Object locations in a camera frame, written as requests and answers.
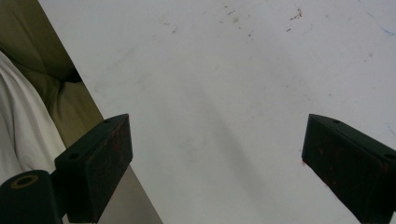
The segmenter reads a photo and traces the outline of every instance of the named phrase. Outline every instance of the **dark spot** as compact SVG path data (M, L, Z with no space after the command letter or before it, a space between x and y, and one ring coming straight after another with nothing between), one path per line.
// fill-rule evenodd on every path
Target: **dark spot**
M303 16L303 12L300 8L297 9L298 14L295 17L290 18L290 20L300 19Z

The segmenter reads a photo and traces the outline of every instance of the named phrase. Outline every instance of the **white cloth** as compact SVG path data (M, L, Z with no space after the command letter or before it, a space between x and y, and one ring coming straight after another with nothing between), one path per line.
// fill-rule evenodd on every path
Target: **white cloth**
M0 52L0 184L25 171L53 172L64 150L35 88Z

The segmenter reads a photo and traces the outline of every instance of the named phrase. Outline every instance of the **beige surface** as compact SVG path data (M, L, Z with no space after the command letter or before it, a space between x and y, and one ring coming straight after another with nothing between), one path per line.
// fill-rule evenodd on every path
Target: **beige surface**
M101 121L77 71L37 1L3 1L0 50L37 90L66 147Z

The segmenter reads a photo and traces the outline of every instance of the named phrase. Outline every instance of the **white surface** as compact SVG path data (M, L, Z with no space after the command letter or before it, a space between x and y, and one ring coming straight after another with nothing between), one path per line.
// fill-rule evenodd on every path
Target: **white surface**
M396 148L395 1L40 3L104 116L131 114L164 223L357 223L302 165L305 126Z

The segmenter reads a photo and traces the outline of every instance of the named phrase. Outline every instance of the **white fabric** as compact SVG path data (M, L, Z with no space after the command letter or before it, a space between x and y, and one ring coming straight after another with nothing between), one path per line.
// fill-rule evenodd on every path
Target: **white fabric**
M0 52L0 183L21 172L53 172L64 143L35 88Z

